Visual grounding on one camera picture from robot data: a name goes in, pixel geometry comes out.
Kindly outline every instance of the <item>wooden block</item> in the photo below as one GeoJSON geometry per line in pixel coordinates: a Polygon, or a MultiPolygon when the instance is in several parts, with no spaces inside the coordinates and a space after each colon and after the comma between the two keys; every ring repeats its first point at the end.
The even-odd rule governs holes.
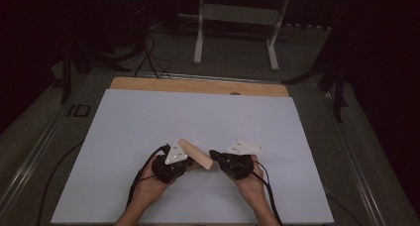
{"type": "Polygon", "coordinates": [[[178,144],[187,155],[202,165],[205,169],[213,170],[215,168],[213,160],[197,147],[188,143],[188,141],[180,139],[178,140],[178,144]]]}

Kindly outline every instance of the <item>white stand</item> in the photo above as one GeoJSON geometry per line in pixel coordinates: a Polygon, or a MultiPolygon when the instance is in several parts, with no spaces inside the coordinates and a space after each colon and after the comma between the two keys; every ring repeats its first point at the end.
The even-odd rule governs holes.
{"type": "Polygon", "coordinates": [[[219,20],[228,22],[270,25],[274,26],[272,36],[266,41],[268,51],[269,63],[271,70],[278,71],[278,62],[275,55],[274,44],[277,39],[278,31],[287,8],[289,0],[283,0],[280,11],[269,9],[256,9],[237,6],[226,6],[217,4],[207,4],[204,0],[200,0],[200,7],[198,9],[198,35],[195,44],[194,63],[201,63],[201,56],[203,53],[203,22],[207,20],[219,20]]]}

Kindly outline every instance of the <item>wooden strip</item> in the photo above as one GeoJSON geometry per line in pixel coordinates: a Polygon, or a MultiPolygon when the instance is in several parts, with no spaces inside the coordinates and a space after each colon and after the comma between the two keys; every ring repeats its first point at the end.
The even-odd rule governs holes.
{"type": "Polygon", "coordinates": [[[154,79],[139,77],[116,77],[111,89],[132,89],[208,94],[232,94],[288,97],[285,86],[211,80],[154,79]]]}

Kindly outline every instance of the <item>white table surface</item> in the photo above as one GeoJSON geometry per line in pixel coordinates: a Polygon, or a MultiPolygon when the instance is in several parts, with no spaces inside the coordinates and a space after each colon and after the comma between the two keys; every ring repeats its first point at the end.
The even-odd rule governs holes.
{"type": "MultiPolygon", "coordinates": [[[[113,223],[137,171],[158,147],[185,139],[203,152],[237,139],[264,147],[285,224],[333,222],[292,98],[108,89],[61,195],[52,223],[113,223]]],[[[251,208],[218,169],[187,172],[143,223],[255,223],[251,208]]]]}

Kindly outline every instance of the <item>black cable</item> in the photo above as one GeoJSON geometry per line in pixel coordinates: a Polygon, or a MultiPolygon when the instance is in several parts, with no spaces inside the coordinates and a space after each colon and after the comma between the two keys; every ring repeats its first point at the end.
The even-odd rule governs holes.
{"type": "Polygon", "coordinates": [[[274,214],[275,219],[277,220],[278,224],[280,226],[282,226],[283,224],[281,223],[280,220],[280,216],[278,216],[277,213],[277,208],[275,207],[275,202],[274,202],[274,195],[272,193],[272,189],[271,189],[271,185],[269,183],[267,183],[263,178],[261,178],[257,173],[255,173],[254,171],[251,171],[251,173],[258,178],[264,185],[266,190],[268,191],[268,198],[269,198],[269,203],[271,204],[271,210],[272,213],[274,214]]]}
{"type": "Polygon", "coordinates": [[[268,172],[266,171],[266,168],[257,161],[253,161],[253,162],[257,163],[258,165],[260,165],[263,168],[263,171],[265,171],[265,175],[266,175],[266,182],[269,183],[269,176],[268,176],[268,172]]]}
{"type": "Polygon", "coordinates": [[[137,45],[130,47],[130,51],[126,54],[120,55],[120,56],[110,56],[109,59],[113,60],[113,61],[122,61],[122,60],[126,60],[126,59],[130,59],[132,57],[135,57],[136,55],[139,54],[139,47],[137,45]]]}
{"type": "MultiPolygon", "coordinates": [[[[265,174],[267,175],[267,180],[268,180],[268,172],[266,171],[265,167],[257,161],[253,161],[253,162],[262,166],[262,168],[265,170],[265,174]]],[[[233,164],[241,166],[244,169],[248,169],[245,165],[243,165],[239,162],[234,161],[233,164]]],[[[268,191],[268,198],[269,198],[269,203],[271,204],[271,211],[274,214],[274,217],[277,220],[278,224],[280,226],[283,226],[283,223],[281,222],[280,216],[278,216],[277,208],[275,207],[274,195],[272,193],[271,185],[267,181],[265,181],[261,176],[259,176],[257,173],[255,173],[254,171],[251,171],[251,174],[253,174],[257,179],[259,179],[265,185],[265,188],[268,191]]]]}
{"type": "Polygon", "coordinates": [[[155,70],[155,67],[154,67],[154,65],[153,65],[153,63],[152,63],[152,59],[151,59],[151,52],[149,52],[149,50],[148,50],[148,48],[147,48],[147,47],[145,47],[145,53],[146,53],[146,57],[148,58],[149,65],[151,66],[151,69],[152,69],[152,71],[154,72],[155,77],[158,79],[158,73],[157,73],[157,71],[155,70]]]}
{"type": "Polygon", "coordinates": [[[337,205],[339,205],[347,214],[349,214],[350,215],[350,217],[352,217],[353,218],[353,220],[355,220],[355,222],[359,225],[359,226],[364,226],[363,224],[362,224],[362,222],[361,221],[359,221],[357,218],[356,218],[356,216],[352,213],[352,212],[350,212],[350,210],[349,209],[347,209],[347,207],[345,207],[342,203],[340,203],[336,198],[334,198],[333,196],[331,196],[330,194],[326,194],[327,195],[327,197],[328,198],[330,198],[331,200],[333,200],[337,205]]]}
{"type": "Polygon", "coordinates": [[[148,177],[144,177],[144,178],[139,179],[139,181],[137,181],[137,182],[143,181],[143,180],[148,179],[148,178],[153,178],[153,177],[156,177],[156,176],[151,175],[151,176],[148,176],[148,177]]]}
{"type": "MultiPolygon", "coordinates": [[[[151,49],[149,51],[149,53],[151,53],[154,50],[154,48],[155,48],[155,39],[152,36],[150,36],[149,34],[148,34],[148,37],[151,38],[151,40],[152,40],[152,47],[151,47],[151,49]]],[[[148,57],[149,57],[149,55],[146,54],[146,57],[142,60],[142,62],[137,67],[137,69],[136,69],[136,71],[134,73],[134,77],[137,77],[137,73],[139,72],[139,70],[142,67],[142,65],[145,63],[146,59],[148,59],[148,57]]]]}
{"type": "Polygon", "coordinates": [[[77,147],[79,147],[81,144],[83,144],[83,142],[84,142],[84,140],[80,141],[80,143],[76,144],[74,147],[72,147],[70,150],[68,150],[67,153],[65,153],[65,155],[59,160],[58,164],[56,164],[55,167],[54,167],[54,169],[52,170],[52,174],[50,175],[50,178],[49,178],[49,181],[47,183],[47,186],[44,189],[43,198],[41,200],[41,208],[40,208],[40,211],[38,212],[38,219],[37,219],[37,224],[36,225],[41,225],[41,218],[43,216],[44,204],[46,202],[47,193],[48,193],[49,188],[50,188],[50,183],[53,180],[53,176],[54,176],[56,170],[58,169],[58,167],[62,163],[62,161],[64,161],[64,159],[67,158],[67,156],[71,152],[73,152],[75,149],[77,149],[77,147]]]}
{"type": "Polygon", "coordinates": [[[160,73],[160,75],[158,76],[158,78],[161,78],[164,74],[166,74],[166,75],[167,75],[167,77],[169,77],[169,79],[171,79],[171,77],[170,77],[169,73],[167,72],[167,70],[168,70],[168,69],[170,68],[170,66],[171,66],[170,60],[168,60],[168,59],[164,59],[164,58],[160,58],[160,57],[157,57],[157,56],[155,56],[154,54],[152,54],[150,51],[149,51],[149,55],[150,55],[150,57],[152,57],[152,58],[155,60],[155,62],[157,63],[157,65],[158,65],[158,66],[160,67],[160,69],[161,69],[161,73],[160,73]],[[159,60],[166,61],[166,62],[167,62],[167,64],[168,64],[168,66],[167,66],[167,67],[163,67],[163,66],[160,64],[159,60]]]}
{"type": "Polygon", "coordinates": [[[149,162],[152,160],[152,158],[159,152],[159,151],[161,151],[161,150],[163,150],[163,147],[164,146],[162,146],[162,147],[160,147],[160,148],[158,148],[157,150],[155,150],[152,154],[151,154],[151,156],[148,158],[148,160],[145,162],[145,164],[143,165],[143,167],[137,172],[137,174],[136,174],[136,177],[134,178],[134,180],[133,180],[133,183],[132,183],[132,185],[130,186],[130,191],[129,191],[129,197],[128,197],[128,199],[127,199],[127,205],[126,205],[126,208],[129,206],[129,204],[131,203],[131,201],[132,201],[132,199],[133,199],[133,195],[134,195],[134,191],[136,190],[136,186],[137,186],[137,183],[140,181],[140,180],[144,180],[144,179],[146,179],[146,178],[148,178],[148,177],[146,177],[146,178],[143,178],[143,179],[140,179],[140,176],[142,176],[142,173],[143,173],[143,170],[145,169],[145,167],[149,164],[149,162]]]}

